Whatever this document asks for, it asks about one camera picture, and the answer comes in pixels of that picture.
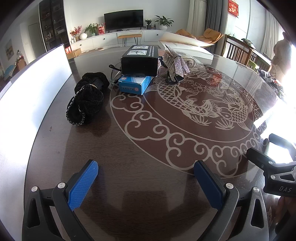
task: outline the gray curtain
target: gray curtain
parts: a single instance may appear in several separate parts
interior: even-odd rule
[[[222,0],[207,0],[207,14],[205,17],[205,29],[210,28],[216,31],[220,30],[222,13]],[[206,48],[214,53],[216,44]]]

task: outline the metal bolt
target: metal bolt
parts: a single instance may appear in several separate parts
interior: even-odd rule
[[[226,187],[227,187],[228,189],[232,189],[232,188],[233,188],[233,185],[232,185],[231,183],[226,183]]]
[[[65,185],[66,185],[65,183],[59,183],[59,184],[57,185],[57,187],[58,187],[58,188],[64,188]]]
[[[34,187],[31,188],[31,191],[32,191],[32,192],[36,192],[37,189],[38,189],[38,187],[34,186]]]
[[[260,189],[258,187],[253,187],[254,192],[260,192]]]

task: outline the white tv cabinet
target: white tv cabinet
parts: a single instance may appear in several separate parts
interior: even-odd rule
[[[141,45],[157,45],[158,40],[165,32],[163,30],[127,30],[113,33],[106,33],[102,35],[88,37],[84,40],[79,40],[73,44],[71,44],[71,49],[81,49],[82,52],[103,47],[104,49],[112,48],[112,47],[120,47],[122,46],[122,39],[118,39],[117,37],[120,35],[126,34],[142,34],[141,38],[138,38],[138,44]],[[126,46],[135,45],[134,38],[127,38]]]

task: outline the curtain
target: curtain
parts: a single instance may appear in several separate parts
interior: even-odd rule
[[[198,37],[205,31],[206,0],[190,0],[187,32]]]
[[[274,57],[274,46],[282,39],[283,28],[280,26],[274,16],[266,11],[266,29],[261,53],[265,53],[269,58]]]
[[[207,14],[205,19],[205,29],[210,28],[216,31],[220,30],[222,13],[222,0],[208,0]],[[206,50],[214,53],[216,45],[207,47]]]

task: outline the door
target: door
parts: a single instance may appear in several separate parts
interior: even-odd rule
[[[39,32],[38,23],[34,23],[28,26],[29,35],[32,43],[32,47],[35,53],[36,58],[45,53],[44,43],[42,41],[42,37]]]

